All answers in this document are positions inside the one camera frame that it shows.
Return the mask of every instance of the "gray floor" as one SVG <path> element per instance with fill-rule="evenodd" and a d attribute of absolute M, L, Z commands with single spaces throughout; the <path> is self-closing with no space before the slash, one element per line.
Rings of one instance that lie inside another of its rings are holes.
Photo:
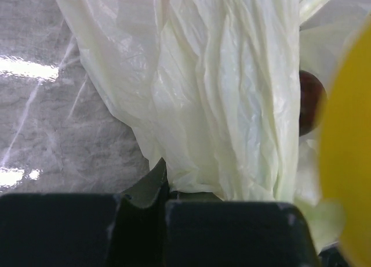
<path fill-rule="evenodd" d="M 148 171 L 55 0 L 0 0 L 0 194 L 117 192 Z"/>

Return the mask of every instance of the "brown ball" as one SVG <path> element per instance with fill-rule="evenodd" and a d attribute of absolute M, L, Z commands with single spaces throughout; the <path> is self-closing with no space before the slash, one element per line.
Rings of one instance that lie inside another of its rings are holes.
<path fill-rule="evenodd" d="M 327 99 L 322 83 L 307 71 L 299 71 L 300 117 L 299 136 L 306 135 L 317 127 L 316 112 L 322 97 Z"/>

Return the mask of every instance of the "dark red fruit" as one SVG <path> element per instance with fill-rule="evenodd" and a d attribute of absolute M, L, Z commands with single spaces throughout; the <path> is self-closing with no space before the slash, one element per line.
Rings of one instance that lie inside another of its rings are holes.
<path fill-rule="evenodd" d="M 322 83 L 307 71 L 299 71 L 300 77 L 300 118 L 299 136 L 306 135 L 317 127 L 316 112 L 326 91 Z"/>

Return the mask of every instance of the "yellow object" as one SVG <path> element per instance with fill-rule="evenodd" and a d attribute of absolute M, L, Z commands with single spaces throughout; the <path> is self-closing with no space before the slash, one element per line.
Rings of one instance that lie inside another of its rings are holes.
<path fill-rule="evenodd" d="M 338 200 L 341 249 L 371 266 L 371 26 L 346 57 L 323 112 L 319 170 L 324 200 Z"/>

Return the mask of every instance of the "blurry yellow object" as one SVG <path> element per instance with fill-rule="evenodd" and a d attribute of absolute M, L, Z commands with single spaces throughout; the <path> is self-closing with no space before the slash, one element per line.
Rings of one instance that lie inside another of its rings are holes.
<path fill-rule="evenodd" d="M 325 106 L 319 169 L 323 199 L 344 208 L 344 255 L 356 267 L 371 266 L 371 26 L 346 57 Z"/>

